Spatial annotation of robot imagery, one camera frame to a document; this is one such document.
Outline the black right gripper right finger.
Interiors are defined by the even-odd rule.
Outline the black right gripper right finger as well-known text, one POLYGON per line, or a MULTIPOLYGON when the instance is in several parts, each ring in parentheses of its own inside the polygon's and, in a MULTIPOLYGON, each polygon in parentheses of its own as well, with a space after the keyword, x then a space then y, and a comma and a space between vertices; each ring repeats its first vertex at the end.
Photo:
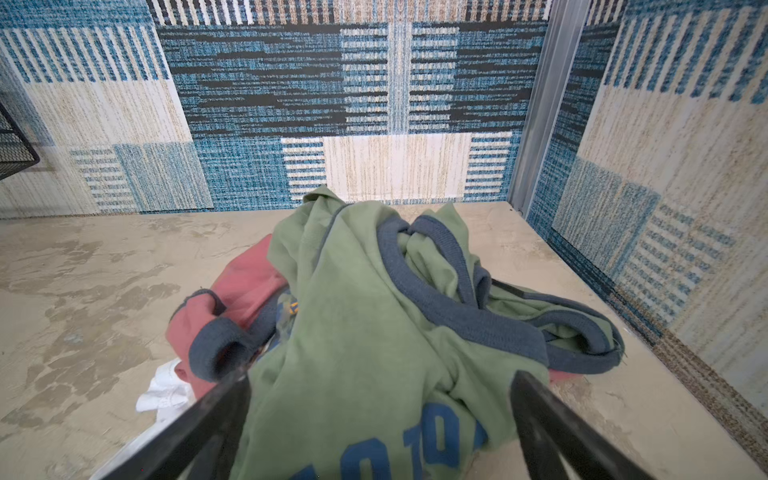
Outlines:
POLYGON ((567 479, 567 468, 581 479, 651 477, 533 375, 516 373, 510 402, 530 478, 567 479))

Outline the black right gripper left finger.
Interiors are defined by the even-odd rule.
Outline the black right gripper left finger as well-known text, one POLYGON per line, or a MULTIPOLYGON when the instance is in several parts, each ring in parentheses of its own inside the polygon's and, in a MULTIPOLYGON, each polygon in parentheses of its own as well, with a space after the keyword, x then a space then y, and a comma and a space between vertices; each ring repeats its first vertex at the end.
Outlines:
POLYGON ((251 398, 248 369, 231 371, 108 479, 227 479, 251 398))

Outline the white cloth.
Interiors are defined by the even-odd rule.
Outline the white cloth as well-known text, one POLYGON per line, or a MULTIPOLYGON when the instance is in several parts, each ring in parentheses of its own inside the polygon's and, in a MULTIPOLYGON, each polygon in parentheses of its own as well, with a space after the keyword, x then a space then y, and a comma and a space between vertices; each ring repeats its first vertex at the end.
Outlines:
POLYGON ((91 476, 91 479, 105 479, 108 474, 163 432, 195 402, 191 385, 178 375, 177 368, 180 364, 181 360, 176 358, 159 366, 147 391, 140 395, 136 402, 138 413, 155 413, 154 424, 124 445, 91 476))

